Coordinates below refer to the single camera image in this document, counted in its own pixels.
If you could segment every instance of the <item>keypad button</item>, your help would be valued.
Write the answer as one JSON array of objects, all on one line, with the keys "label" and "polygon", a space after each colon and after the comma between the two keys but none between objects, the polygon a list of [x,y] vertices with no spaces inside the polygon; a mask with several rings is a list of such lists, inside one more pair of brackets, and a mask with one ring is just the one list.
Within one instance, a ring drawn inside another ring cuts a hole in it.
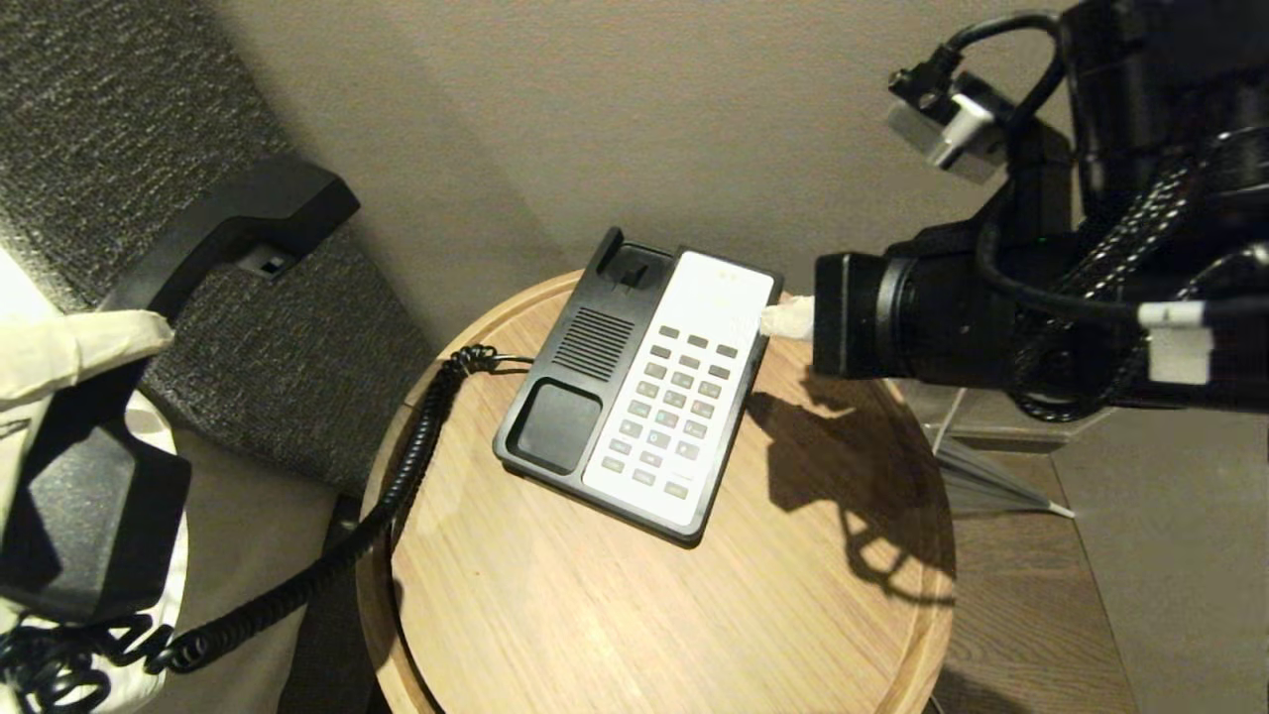
[{"label": "keypad button", "polygon": [[665,410],[660,410],[656,413],[656,424],[661,425],[662,427],[665,427],[667,430],[673,430],[675,426],[678,426],[679,417],[675,416],[675,415],[671,415],[670,412],[666,412]]}]

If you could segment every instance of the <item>phone speaker grille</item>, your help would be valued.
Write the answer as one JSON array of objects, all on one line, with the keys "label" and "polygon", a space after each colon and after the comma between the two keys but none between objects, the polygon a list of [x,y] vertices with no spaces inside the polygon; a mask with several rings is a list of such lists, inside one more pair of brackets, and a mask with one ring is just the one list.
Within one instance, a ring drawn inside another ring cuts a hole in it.
[{"label": "phone speaker grille", "polygon": [[633,328],[633,322],[582,307],[569,323],[551,363],[608,382]]}]

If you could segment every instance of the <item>landline phone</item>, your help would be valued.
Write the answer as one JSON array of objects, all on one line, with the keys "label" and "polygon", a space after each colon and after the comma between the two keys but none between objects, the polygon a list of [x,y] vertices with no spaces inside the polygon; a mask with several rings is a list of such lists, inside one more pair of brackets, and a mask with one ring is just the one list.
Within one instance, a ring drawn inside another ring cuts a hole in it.
[{"label": "landline phone", "polygon": [[782,276],[609,230],[494,451],[511,472],[681,545],[704,531]]}]

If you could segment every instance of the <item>wooden floor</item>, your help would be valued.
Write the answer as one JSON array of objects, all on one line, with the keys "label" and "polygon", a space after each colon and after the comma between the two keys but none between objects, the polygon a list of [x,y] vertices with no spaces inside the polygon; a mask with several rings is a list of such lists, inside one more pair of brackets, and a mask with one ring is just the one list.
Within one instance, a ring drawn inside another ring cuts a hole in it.
[{"label": "wooden floor", "polygon": [[[1044,455],[990,454],[1066,503]],[[958,515],[957,614],[935,698],[947,714],[1136,711],[1075,523]]]}]

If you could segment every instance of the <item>gray textured upholstery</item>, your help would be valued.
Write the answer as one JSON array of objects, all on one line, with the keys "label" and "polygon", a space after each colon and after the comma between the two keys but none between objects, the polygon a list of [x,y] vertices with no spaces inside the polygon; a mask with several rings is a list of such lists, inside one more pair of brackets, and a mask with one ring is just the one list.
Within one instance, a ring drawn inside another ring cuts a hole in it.
[{"label": "gray textured upholstery", "polygon": [[[0,3],[0,242],[67,311],[218,178],[292,150],[189,0]],[[176,327],[145,380],[171,417],[349,493],[430,354],[346,227],[277,283],[218,271]]]}]

